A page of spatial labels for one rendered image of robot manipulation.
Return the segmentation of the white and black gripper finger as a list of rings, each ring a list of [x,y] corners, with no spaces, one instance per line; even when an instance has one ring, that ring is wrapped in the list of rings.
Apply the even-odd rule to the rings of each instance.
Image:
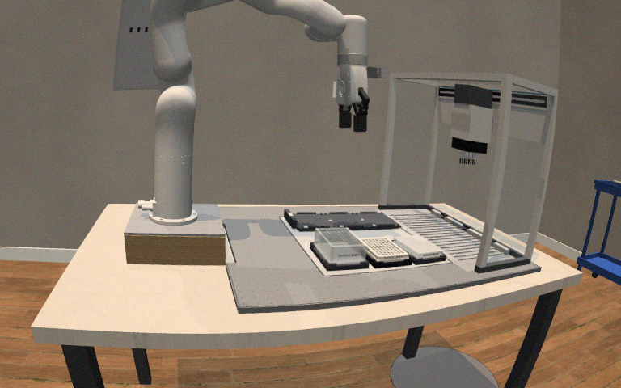
[[[370,97],[366,94],[366,92],[363,90],[362,87],[358,88],[358,94],[361,97],[361,103],[353,103],[353,108],[356,114],[356,115],[353,115],[353,131],[354,132],[366,132],[367,115],[368,115],[367,110],[369,108],[368,105],[369,105]]]
[[[339,104],[338,104],[339,105]],[[352,113],[350,112],[351,106],[339,105],[339,127],[351,128],[352,127]]]

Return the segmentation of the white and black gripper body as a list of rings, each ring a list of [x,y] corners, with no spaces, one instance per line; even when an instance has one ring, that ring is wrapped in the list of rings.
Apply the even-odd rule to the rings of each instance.
[[[336,103],[351,106],[361,103],[358,88],[362,87],[368,95],[368,79],[366,65],[340,64],[336,80]]]

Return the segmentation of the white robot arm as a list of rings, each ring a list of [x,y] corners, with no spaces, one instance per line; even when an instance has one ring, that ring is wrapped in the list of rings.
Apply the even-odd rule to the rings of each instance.
[[[198,218],[192,209],[196,90],[184,12],[232,1],[152,0],[150,4],[153,69],[158,76],[160,91],[155,110],[154,199],[139,200],[138,208],[154,211],[154,214],[149,213],[149,218],[159,225],[184,226]],[[337,41],[337,65],[366,65],[367,78],[390,78],[390,69],[368,65],[367,21],[364,17],[342,15],[323,0],[239,1],[265,14],[284,15],[301,21],[305,24],[306,36],[313,41]]]

